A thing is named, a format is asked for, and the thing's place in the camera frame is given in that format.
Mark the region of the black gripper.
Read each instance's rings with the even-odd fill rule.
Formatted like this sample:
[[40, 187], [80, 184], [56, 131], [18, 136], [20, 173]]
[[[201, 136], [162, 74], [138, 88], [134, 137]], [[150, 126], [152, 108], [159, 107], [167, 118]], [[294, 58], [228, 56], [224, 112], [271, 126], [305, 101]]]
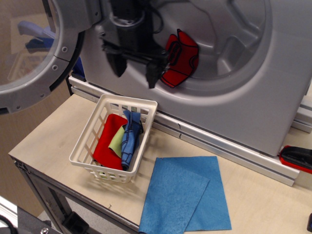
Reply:
[[155, 88], [168, 67], [168, 53], [154, 40], [152, 15], [123, 19], [110, 14], [104, 29], [101, 35], [103, 50], [115, 75], [121, 77], [127, 68], [127, 60], [134, 60], [147, 66], [149, 88]]

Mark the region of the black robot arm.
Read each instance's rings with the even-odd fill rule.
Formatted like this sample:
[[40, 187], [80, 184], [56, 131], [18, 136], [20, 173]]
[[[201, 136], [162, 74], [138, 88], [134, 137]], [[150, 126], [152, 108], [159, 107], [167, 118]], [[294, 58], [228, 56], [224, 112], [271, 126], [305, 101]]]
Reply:
[[168, 52], [154, 40], [154, 34], [164, 27], [161, 14], [149, 0], [112, 0], [109, 25], [115, 35], [109, 36], [106, 26], [101, 34], [103, 50], [118, 77], [132, 60], [146, 66], [146, 79], [153, 89], [168, 69]]

